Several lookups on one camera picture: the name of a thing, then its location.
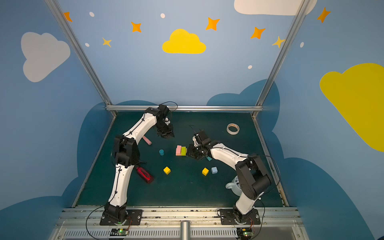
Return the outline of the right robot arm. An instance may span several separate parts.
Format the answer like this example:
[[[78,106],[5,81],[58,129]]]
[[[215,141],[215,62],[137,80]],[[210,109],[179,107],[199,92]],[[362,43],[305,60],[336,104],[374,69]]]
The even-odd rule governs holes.
[[[187,155],[197,160],[210,157],[236,171],[242,193],[234,211],[240,217],[249,215],[257,199],[266,193],[274,181],[260,156],[242,154],[222,143],[190,144]]]

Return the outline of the lime green rectangular block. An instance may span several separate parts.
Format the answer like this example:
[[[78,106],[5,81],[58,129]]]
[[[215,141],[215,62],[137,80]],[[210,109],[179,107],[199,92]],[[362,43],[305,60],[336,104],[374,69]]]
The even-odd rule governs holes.
[[[182,147],[181,156],[186,156],[186,155],[187,155],[187,147]]]

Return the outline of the pink rectangular block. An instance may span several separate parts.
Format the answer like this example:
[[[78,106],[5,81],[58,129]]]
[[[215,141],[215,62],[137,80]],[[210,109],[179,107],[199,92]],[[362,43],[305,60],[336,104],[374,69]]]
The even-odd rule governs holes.
[[[176,156],[180,156],[180,155],[181,155],[181,151],[182,151],[182,146],[177,145],[177,148],[176,148]]]

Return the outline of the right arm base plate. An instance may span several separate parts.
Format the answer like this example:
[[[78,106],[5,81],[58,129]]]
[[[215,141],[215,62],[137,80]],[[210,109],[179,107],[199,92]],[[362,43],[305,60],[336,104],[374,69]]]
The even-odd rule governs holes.
[[[218,214],[222,225],[260,225],[261,216],[258,210],[252,209],[243,215],[234,209],[219,209]]]

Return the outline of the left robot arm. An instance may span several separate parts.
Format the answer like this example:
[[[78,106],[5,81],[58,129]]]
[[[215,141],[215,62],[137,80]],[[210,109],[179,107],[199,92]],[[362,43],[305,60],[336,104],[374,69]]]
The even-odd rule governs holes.
[[[115,164],[114,184],[104,206],[101,224],[124,225],[128,220],[126,211],[128,186],[132,171],[140,164],[139,143],[152,127],[156,127],[162,138],[174,136],[173,125],[168,118],[170,110],[160,104],[157,108],[147,108],[140,120],[120,136],[116,136],[112,151]]]

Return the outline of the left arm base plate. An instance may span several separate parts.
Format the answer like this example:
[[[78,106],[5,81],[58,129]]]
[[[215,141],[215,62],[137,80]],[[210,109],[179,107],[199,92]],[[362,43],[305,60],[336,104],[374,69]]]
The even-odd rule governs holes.
[[[138,226],[142,219],[142,210],[120,210],[116,213],[104,211],[100,226]]]

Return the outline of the yellow cube block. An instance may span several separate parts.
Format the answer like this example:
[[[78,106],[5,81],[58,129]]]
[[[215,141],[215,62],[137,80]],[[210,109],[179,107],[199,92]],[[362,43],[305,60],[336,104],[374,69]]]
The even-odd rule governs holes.
[[[204,169],[202,170],[202,174],[203,174],[204,176],[207,176],[208,173],[209,173],[209,169],[204,168]]]
[[[166,175],[170,174],[170,173],[171,173],[171,169],[170,169],[169,167],[165,167],[165,168],[164,168],[164,173],[165,173]]]

